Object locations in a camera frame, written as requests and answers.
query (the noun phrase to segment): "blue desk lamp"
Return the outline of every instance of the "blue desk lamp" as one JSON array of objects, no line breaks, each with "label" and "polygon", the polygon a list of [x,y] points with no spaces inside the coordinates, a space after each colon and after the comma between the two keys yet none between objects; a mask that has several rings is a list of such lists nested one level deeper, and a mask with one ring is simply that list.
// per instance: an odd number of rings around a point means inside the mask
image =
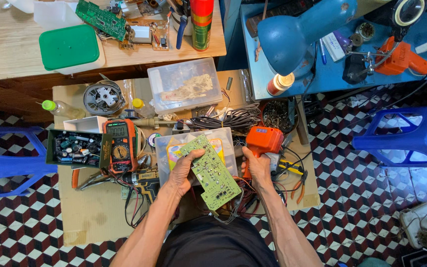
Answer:
[{"label": "blue desk lamp", "polygon": [[258,23],[258,38],[271,67],[286,76],[315,41],[353,19],[356,0],[322,0],[299,17],[275,16]]}]

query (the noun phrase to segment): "blue pen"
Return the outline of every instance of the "blue pen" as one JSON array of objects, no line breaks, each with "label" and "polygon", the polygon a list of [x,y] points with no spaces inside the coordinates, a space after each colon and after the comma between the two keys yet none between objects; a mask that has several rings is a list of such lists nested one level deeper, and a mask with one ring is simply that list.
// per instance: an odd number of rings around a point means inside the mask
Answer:
[{"label": "blue pen", "polygon": [[321,47],[322,63],[325,65],[327,64],[327,59],[325,58],[325,49],[324,49],[324,43],[322,42],[322,39],[319,39],[319,46]]}]

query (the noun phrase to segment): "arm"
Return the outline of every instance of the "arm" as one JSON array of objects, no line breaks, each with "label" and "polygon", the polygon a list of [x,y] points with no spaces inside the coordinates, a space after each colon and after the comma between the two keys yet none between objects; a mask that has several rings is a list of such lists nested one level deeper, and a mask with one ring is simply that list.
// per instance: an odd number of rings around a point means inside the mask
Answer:
[{"label": "arm", "polygon": [[[279,264],[281,266],[322,267],[319,256],[293,221],[281,201],[281,197],[273,187],[270,176],[270,158],[264,154],[260,158],[256,158],[246,147],[243,148],[243,154],[250,161],[253,187],[258,192],[258,197],[261,199],[268,217]],[[245,172],[245,166],[245,162],[241,164],[242,173]]]},{"label": "arm", "polygon": [[[177,161],[146,217],[129,235],[110,266],[132,267],[156,264],[172,215],[181,197],[190,189],[195,179],[195,177],[187,178],[191,162],[204,153],[203,149],[193,150],[185,158]],[[139,255],[143,255],[142,261],[137,260]]]}]

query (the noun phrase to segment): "wooden desk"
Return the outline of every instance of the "wooden desk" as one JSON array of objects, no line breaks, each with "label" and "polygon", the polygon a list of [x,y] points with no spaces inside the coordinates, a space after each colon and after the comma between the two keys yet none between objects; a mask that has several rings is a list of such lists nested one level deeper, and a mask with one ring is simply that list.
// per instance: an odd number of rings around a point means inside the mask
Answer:
[{"label": "wooden desk", "polygon": [[[107,0],[92,0],[92,2],[101,8],[108,4]],[[119,50],[117,41],[103,41],[106,58],[103,68],[226,55],[218,1],[215,1],[213,9],[212,32],[208,50],[204,52],[194,50],[191,36],[184,36],[182,48],[180,50],[175,49],[177,31],[170,25],[169,42],[171,48],[169,51],[153,51],[151,46],[146,45],[138,45],[136,51]],[[162,14],[153,15],[149,18],[165,20],[168,11],[169,5],[166,3],[163,6]],[[15,7],[0,10],[0,79],[54,73],[45,70],[42,64],[39,35],[43,31],[33,20],[33,14],[26,14]]]},{"label": "wooden desk", "polygon": [[[217,72],[221,85],[227,83],[228,77],[233,77],[232,87],[230,90],[230,98],[232,100],[231,107],[239,107],[244,105],[244,93],[240,89],[240,78],[238,71],[222,71]],[[148,97],[149,81],[147,79],[134,79],[131,82],[136,86],[133,93],[141,93],[144,97]],[[62,100],[77,107],[83,106],[83,93],[86,85],[75,86],[60,86],[53,88],[54,100]],[[224,99],[217,107],[222,108],[228,104]],[[304,117],[304,111],[301,107],[301,115]],[[190,118],[190,111],[176,112],[181,118]],[[63,117],[55,117],[55,126],[57,129],[63,129]],[[153,132],[158,132],[162,135],[169,135],[171,127],[160,127],[159,129],[143,127],[144,132],[149,136]],[[309,145],[301,145],[297,132],[293,132],[293,142],[289,146],[296,151],[300,156],[305,156],[310,150]],[[156,164],[155,152],[147,147],[145,152],[153,156],[152,166]],[[295,161],[295,156],[287,153],[289,161]],[[319,194],[317,193],[316,177],[314,175],[314,166],[312,156],[309,155],[304,160],[305,169],[309,172],[309,177],[305,184],[305,194],[302,202],[299,205],[295,201],[288,199],[288,209],[303,209],[312,206],[318,206],[320,203]],[[96,173],[97,169],[84,168],[80,170],[79,183],[82,184],[87,177]],[[62,218],[64,224],[64,245],[74,246],[87,243],[99,242],[104,240],[115,240],[120,237],[128,236],[133,229],[125,222],[124,205],[125,200],[121,199],[120,185],[114,183],[104,183],[94,186],[86,191],[75,191],[72,189],[72,171],[68,166],[59,166],[59,194],[61,200]],[[298,175],[291,175],[287,181],[282,182],[287,190],[292,189],[294,184],[299,180]],[[134,203],[131,201],[128,205],[127,214],[130,215],[134,211]],[[147,203],[143,205],[139,214],[142,214],[148,208]],[[263,213],[263,207],[257,211]]]}]

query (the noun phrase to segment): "blue workbench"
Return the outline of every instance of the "blue workbench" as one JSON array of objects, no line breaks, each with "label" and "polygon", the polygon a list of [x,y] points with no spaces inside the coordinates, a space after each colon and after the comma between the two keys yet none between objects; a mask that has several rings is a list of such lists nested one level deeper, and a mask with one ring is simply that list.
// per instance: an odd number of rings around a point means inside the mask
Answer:
[{"label": "blue workbench", "polygon": [[[256,100],[272,98],[267,91],[266,85],[274,77],[273,71],[270,69],[268,61],[263,53],[260,52],[258,57],[258,62],[255,62],[255,49],[258,45],[258,37],[251,38],[250,34],[246,29],[246,19],[254,15],[263,12],[264,4],[247,4],[240,6],[240,19],[243,27],[243,37],[245,39],[245,46],[247,51],[248,65],[251,72],[252,79],[252,91],[253,96]],[[344,27],[341,27],[339,31],[343,36],[350,36],[355,28],[364,22],[363,18],[358,18],[349,22]],[[374,46],[381,47],[383,42],[389,37],[391,32],[390,27],[385,27],[378,24],[373,24],[375,26],[375,36],[368,42],[365,42],[362,46],[359,47],[358,52],[368,52],[376,50]],[[404,41],[411,44],[411,49],[414,51],[416,45],[422,45],[427,42],[427,13],[425,13],[421,20],[413,25],[408,34],[405,36]],[[278,41],[278,45],[288,45],[291,49],[294,49],[294,44],[281,44],[281,41]],[[340,59],[337,62],[334,62],[330,57],[329,53],[326,51],[327,64],[322,64],[320,54],[317,58],[317,71],[316,77],[311,84],[311,87],[308,90],[309,93],[319,93],[340,89],[351,89],[351,88],[361,88],[365,86],[374,86],[374,85],[385,85],[385,84],[394,84],[401,82],[416,81],[421,79],[421,77],[413,76],[409,73],[408,70],[403,72],[400,75],[387,76],[380,73],[374,73],[371,76],[368,76],[367,79],[359,84],[350,85],[342,80],[342,73],[345,67],[345,57]],[[427,52],[420,54],[425,60],[427,60]],[[296,77],[293,86],[289,88],[286,92],[281,94],[281,97],[302,94],[305,91],[307,86],[307,80],[311,79],[312,74],[309,72],[307,75],[302,77]]]}]

